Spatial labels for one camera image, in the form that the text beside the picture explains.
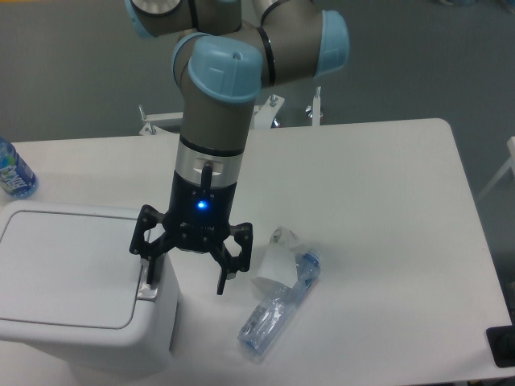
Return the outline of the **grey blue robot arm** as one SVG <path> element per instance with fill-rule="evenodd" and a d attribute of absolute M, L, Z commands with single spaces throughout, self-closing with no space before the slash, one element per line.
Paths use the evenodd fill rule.
<path fill-rule="evenodd" d="M 172 75 L 183 120 L 166 212 L 142 207 L 130 251 L 152 284 L 157 260 L 173 248 L 209 253 L 219 285 L 249 269 L 253 227 L 229 217 L 252 120 L 263 88 L 340 70 L 350 38 L 343 16 L 312 1 L 256 1 L 259 24 L 246 26 L 239 1 L 128 1 L 134 29 L 182 37 Z"/>

